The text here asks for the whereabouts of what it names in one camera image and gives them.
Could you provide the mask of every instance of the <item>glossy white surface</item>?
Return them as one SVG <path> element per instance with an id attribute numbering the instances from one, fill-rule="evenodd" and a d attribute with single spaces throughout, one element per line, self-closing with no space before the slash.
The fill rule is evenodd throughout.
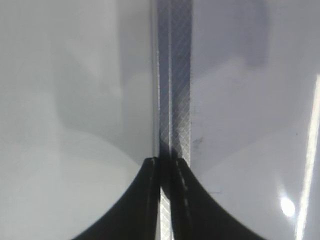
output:
<path id="1" fill-rule="evenodd" d="M 0 33 L 0 239 L 71 239 L 153 155 L 149 1 L 1 1 Z"/>
<path id="2" fill-rule="evenodd" d="M 319 9 L 194 1 L 191 169 L 267 240 L 320 236 Z"/>

